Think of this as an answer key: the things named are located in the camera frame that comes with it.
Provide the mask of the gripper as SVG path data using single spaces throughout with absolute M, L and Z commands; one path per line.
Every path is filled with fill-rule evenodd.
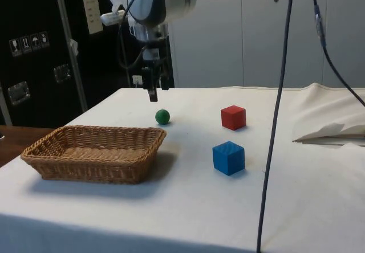
M 160 76 L 160 88 L 163 91 L 169 90 L 168 37 L 167 25 L 153 28 L 136 25 L 136 39 L 143 47 L 141 60 L 143 89 L 147 90 L 150 102 L 158 102 L 156 75 Z

